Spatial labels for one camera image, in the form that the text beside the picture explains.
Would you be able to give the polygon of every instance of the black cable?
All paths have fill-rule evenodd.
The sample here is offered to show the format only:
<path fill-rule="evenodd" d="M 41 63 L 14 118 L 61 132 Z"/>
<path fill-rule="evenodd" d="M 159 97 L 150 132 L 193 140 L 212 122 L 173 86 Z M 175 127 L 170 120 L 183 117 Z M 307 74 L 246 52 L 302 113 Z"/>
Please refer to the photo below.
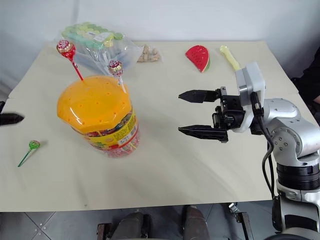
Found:
<path fill-rule="evenodd" d="M 262 159 L 262 172 L 265 179 L 265 182 L 271 192 L 272 199 L 275 196 L 275 175 L 274 175 L 274 167 L 272 164 L 271 153 L 274 150 L 274 143 L 272 142 L 271 136 L 264 123 L 264 109 L 261 107 L 261 103 L 258 97 L 257 92 L 253 91 L 250 94 L 250 100 L 252 105 L 252 112 L 254 117 L 257 119 L 260 129 L 267 141 L 267 151 Z M 267 173 L 266 173 L 266 161 L 269 160 L 270 174 L 271 174 L 271 184 L 269 182 Z"/>
<path fill-rule="evenodd" d="M 272 163 L 271 154 L 268 157 L 269 160 L 269 167 L 270 167 L 270 174 L 271 174 L 271 196 L 272 199 L 275 197 L 275 174 L 274 174 L 274 165 Z"/>
<path fill-rule="evenodd" d="M 269 182 L 269 179 L 268 179 L 268 176 L 267 176 L 267 173 L 266 173 L 266 161 L 269 157 L 271 157 L 271 153 L 273 152 L 274 150 L 274 143 L 272 142 L 272 139 L 271 139 L 271 136 L 268 132 L 268 130 L 266 129 L 265 127 L 265 124 L 264 124 L 264 120 L 263 120 L 263 117 L 262 116 L 257 116 L 257 120 L 258 120 L 258 123 L 259 123 L 259 126 L 260 126 L 260 129 L 261 131 L 263 132 L 263 135 L 265 137 L 265 139 L 267 140 L 268 142 L 268 149 L 267 149 L 267 152 L 266 154 L 264 155 L 263 159 L 262 159 L 262 172 L 263 172 L 263 176 L 264 176 L 264 179 L 265 179 L 265 182 L 270 190 L 270 193 L 271 193 L 271 197 L 274 198 L 275 194 L 274 194 L 274 188 L 275 188 L 275 183 L 274 183 L 274 171 L 273 171 L 273 166 L 272 166 L 272 161 L 269 160 L 269 164 L 271 162 L 271 165 L 270 165 L 270 171 L 271 171 L 271 167 L 272 167 L 272 171 L 271 171 L 271 181 L 273 181 L 270 185 L 270 182 Z"/>

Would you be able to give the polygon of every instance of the red watermelon slice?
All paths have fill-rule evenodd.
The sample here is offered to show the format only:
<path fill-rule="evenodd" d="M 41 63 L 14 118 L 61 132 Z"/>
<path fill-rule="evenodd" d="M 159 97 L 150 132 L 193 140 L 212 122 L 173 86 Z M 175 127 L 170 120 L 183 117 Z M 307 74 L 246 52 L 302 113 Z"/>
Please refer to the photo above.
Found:
<path fill-rule="evenodd" d="M 193 62 L 193 64 L 201 73 L 210 67 L 210 54 L 208 49 L 206 49 L 204 46 L 193 46 L 185 53 L 185 56 L 191 62 Z"/>

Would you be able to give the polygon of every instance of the green lollipop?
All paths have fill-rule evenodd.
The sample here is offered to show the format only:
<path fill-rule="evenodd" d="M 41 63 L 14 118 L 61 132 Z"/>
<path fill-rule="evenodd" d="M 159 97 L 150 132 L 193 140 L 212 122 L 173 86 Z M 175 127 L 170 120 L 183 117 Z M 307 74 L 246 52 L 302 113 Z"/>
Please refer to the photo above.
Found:
<path fill-rule="evenodd" d="M 22 158 L 21 162 L 18 165 L 18 168 L 23 164 L 24 160 L 26 159 L 26 157 L 29 155 L 29 153 L 31 153 L 31 151 L 33 149 L 37 149 L 40 147 L 40 142 L 36 141 L 36 140 L 32 140 L 29 142 L 29 151 L 26 153 L 26 155 L 24 155 L 24 157 Z"/>

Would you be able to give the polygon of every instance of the white table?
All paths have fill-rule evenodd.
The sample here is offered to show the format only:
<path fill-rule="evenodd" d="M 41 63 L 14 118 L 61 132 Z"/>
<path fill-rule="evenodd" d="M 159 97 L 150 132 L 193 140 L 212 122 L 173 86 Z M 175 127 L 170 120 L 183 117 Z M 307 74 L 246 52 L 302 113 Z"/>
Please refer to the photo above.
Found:
<path fill-rule="evenodd" d="M 199 73 L 185 57 L 193 45 L 210 49 L 211 67 Z M 241 202 L 270 199 L 261 170 L 263 136 L 229 131 L 229 142 L 186 136 L 178 127 L 212 123 L 219 104 L 178 99 L 192 89 L 227 87 L 237 94 L 235 74 L 219 53 L 229 46 L 244 67 L 257 61 L 266 97 L 296 104 L 315 123 L 266 44 L 258 42 L 152 42 L 163 62 L 137 63 L 124 73 L 136 109 L 141 140 L 130 156 L 113 159 L 93 149 L 56 114 L 61 92 L 77 79 L 67 59 L 50 45 L 43 48 L 10 94 L 3 112 L 25 119 L 0 127 L 0 212 L 73 211 Z M 80 66 L 84 76 L 92 72 Z M 43 142 L 17 167 L 28 142 Z"/>

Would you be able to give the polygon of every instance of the clear plastic bag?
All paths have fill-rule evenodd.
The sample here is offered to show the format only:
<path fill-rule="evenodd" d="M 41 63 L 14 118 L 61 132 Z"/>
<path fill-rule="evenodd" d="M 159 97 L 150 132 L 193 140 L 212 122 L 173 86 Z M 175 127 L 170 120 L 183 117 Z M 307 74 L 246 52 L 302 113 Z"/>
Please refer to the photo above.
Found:
<path fill-rule="evenodd" d="M 104 75 L 111 75 L 109 61 L 120 61 L 123 69 L 127 70 L 143 52 L 143 47 L 135 45 L 122 33 L 90 22 L 67 26 L 61 35 L 75 44 L 74 61 L 77 64 L 93 68 Z"/>
<path fill-rule="evenodd" d="M 157 48 L 149 46 L 147 44 L 143 45 L 142 48 L 142 54 L 138 59 L 139 63 L 155 62 L 163 59 L 161 53 Z"/>

